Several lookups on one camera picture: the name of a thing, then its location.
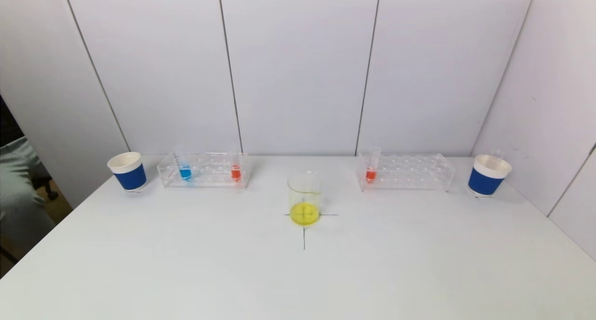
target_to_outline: person's leg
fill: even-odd
[[[12,150],[11,144],[0,150],[0,232],[28,252],[55,223],[31,184],[28,161]]]

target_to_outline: red liquid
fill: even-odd
[[[240,173],[240,165],[232,165],[232,179],[234,182],[240,182],[242,173]]]
[[[374,182],[374,180],[377,178],[377,170],[373,169],[372,167],[369,167],[368,169],[366,169],[366,182],[368,182],[369,184]]]

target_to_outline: chair wheel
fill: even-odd
[[[47,198],[50,200],[55,200],[58,197],[58,192],[52,191],[47,194]]]

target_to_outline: person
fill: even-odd
[[[55,226],[31,182],[48,176],[0,96],[0,233],[25,253]]]

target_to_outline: black cross mark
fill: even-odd
[[[339,216],[339,214],[319,214],[319,216]],[[302,211],[302,218],[305,217],[304,210]],[[302,250],[306,250],[306,227],[302,226]]]

